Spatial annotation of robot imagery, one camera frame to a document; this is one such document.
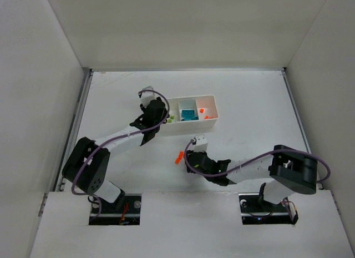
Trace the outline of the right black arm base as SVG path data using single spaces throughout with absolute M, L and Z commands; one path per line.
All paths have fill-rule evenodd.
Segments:
M 296 225 L 299 215 L 294 202 L 288 196 L 273 204 L 264 200 L 263 183 L 258 193 L 239 193 L 241 220 L 243 225 Z

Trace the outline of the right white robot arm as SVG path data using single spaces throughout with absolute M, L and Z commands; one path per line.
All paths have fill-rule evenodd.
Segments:
M 199 174 L 219 186 L 270 179 L 261 185 L 259 196 L 271 204 L 279 204 L 294 193 L 313 195 L 317 191 L 318 159 L 285 145 L 276 145 L 274 150 L 244 162 L 215 161 L 202 147 L 185 149 L 184 158 L 187 172 Z

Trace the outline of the long teal lego brick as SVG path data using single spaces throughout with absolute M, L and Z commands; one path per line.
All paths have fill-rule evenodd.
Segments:
M 195 111 L 193 109 L 183 109 L 181 111 L 182 117 L 194 117 L 196 116 Z

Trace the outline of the square teal lego brick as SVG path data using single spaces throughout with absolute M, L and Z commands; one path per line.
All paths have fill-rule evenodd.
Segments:
M 194 116 L 194 117 L 183 117 L 181 119 L 182 122 L 186 122 L 186 121 L 193 121 L 193 120 L 199 120 L 198 116 Z

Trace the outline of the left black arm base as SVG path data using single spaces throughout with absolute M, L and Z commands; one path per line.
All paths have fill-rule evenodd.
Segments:
M 118 209 L 110 206 L 109 203 L 102 200 L 102 209 L 97 217 L 97 214 L 99 213 L 98 199 L 88 196 L 88 201 L 91 203 L 89 225 L 140 225 L 141 200 L 141 194 L 127 194 Z

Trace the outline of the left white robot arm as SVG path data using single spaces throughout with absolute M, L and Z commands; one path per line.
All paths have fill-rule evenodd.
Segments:
M 75 188 L 111 209 L 121 208 L 125 192 L 105 179 L 110 157 L 151 141 L 168 118 L 164 97 L 148 96 L 140 108 L 143 113 L 125 129 L 101 139 L 80 138 L 62 170 L 63 178 Z

